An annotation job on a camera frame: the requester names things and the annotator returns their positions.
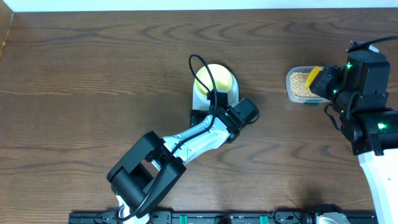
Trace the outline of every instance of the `yellow object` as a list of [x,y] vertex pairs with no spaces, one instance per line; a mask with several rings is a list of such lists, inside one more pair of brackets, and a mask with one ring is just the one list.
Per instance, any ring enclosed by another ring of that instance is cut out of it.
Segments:
[[[211,74],[213,75],[217,90],[225,90],[226,92],[228,92],[232,87],[231,72],[222,65],[210,64],[208,66]],[[197,77],[201,82],[203,82],[203,84],[207,86],[207,88],[209,88],[210,91],[213,89],[213,84],[211,82],[211,78],[209,76],[209,73],[207,72],[206,67],[202,67],[201,69],[199,69],[199,71],[197,72]],[[199,92],[203,96],[207,96],[206,88],[202,86],[196,79],[195,83]]]
[[322,71],[322,68],[315,66],[315,68],[313,68],[313,70],[310,72],[310,75],[308,76],[307,81],[305,81],[305,88],[308,91],[311,91],[310,85],[320,71]]

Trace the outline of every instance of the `cardboard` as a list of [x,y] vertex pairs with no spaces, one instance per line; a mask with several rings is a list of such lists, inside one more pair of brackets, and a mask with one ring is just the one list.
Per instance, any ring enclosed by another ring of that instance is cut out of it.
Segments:
[[10,32],[13,17],[14,13],[11,9],[8,8],[6,3],[0,0],[0,58],[2,50],[6,45],[6,39]]

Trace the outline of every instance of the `container of grains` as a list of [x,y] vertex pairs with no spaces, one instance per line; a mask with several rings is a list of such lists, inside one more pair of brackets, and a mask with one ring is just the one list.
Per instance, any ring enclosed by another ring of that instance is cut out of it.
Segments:
[[295,67],[286,76],[286,89],[291,102],[294,103],[326,103],[329,100],[321,98],[305,88],[305,81],[315,66]]

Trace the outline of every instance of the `robotic arm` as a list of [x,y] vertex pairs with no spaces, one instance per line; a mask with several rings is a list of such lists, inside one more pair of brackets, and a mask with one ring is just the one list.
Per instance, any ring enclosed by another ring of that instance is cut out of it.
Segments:
[[359,157],[379,223],[398,223],[398,112],[386,108],[390,64],[371,44],[396,38],[351,42],[346,65],[326,66],[310,84],[312,93],[332,102],[325,113]]
[[[119,222],[147,223],[148,213],[182,176],[187,163],[206,151],[233,142],[246,125],[259,118],[259,110],[247,98],[234,107],[228,105],[227,92],[216,90],[210,69],[208,72],[213,90],[208,91],[209,111],[201,112],[206,114],[203,121],[194,126],[191,123],[190,129],[173,136],[160,138],[153,131],[143,135],[108,173],[106,178],[120,205],[116,212]],[[159,170],[155,177],[142,165],[143,160]]]

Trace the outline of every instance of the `white panel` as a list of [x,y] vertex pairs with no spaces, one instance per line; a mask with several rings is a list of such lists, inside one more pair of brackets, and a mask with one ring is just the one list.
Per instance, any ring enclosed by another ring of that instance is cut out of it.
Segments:
[[4,0],[14,12],[398,7],[398,0]]

